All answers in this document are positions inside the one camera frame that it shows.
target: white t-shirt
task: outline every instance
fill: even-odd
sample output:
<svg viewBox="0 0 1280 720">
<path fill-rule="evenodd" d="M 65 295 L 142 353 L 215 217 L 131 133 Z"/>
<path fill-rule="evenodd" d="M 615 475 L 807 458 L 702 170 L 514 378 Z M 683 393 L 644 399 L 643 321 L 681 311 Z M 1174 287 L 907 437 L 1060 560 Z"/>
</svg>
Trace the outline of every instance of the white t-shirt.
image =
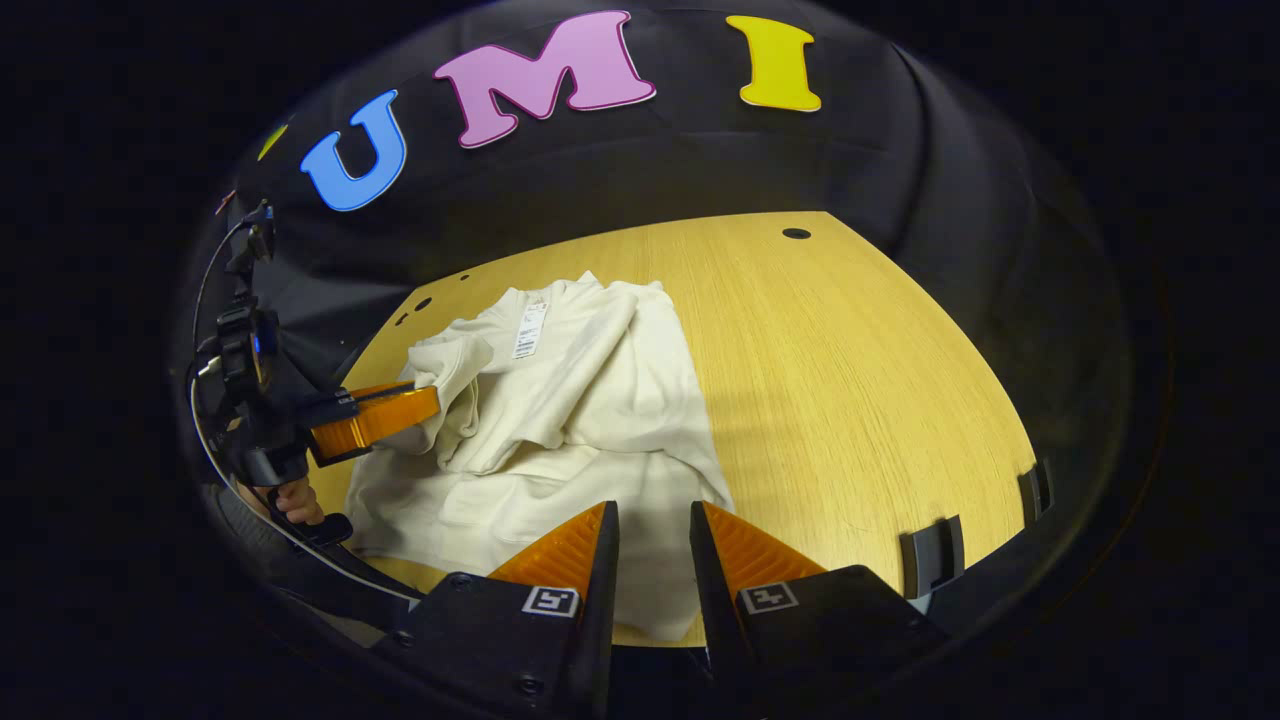
<svg viewBox="0 0 1280 720">
<path fill-rule="evenodd" d="M 513 359 L 525 311 L 540 302 L 536 350 Z M 411 378 L 436 386 L 442 411 L 356 460 L 352 550 L 488 574 L 616 500 L 614 619 L 655 639 L 685 635 L 698 612 L 690 503 L 733 505 L 662 283 L 605 288 L 585 273 L 508 290 L 411 347 L 401 379 Z"/>
</svg>

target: black clip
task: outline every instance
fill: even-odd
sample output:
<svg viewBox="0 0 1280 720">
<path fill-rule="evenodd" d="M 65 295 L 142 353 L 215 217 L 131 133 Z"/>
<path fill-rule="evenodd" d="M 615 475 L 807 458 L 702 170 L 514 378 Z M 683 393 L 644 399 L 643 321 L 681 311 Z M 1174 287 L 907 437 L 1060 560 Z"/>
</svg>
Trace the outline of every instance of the black clip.
<svg viewBox="0 0 1280 720">
<path fill-rule="evenodd" d="M 1053 507 L 1053 477 L 1048 471 L 1048 460 L 1037 457 L 1030 470 L 1018 475 L 1018 487 L 1023 495 L 1023 524 L 1029 528 Z"/>
<path fill-rule="evenodd" d="M 960 516 L 938 520 L 918 533 L 904 533 L 902 597 L 915 600 L 964 575 L 964 534 Z"/>
</svg>

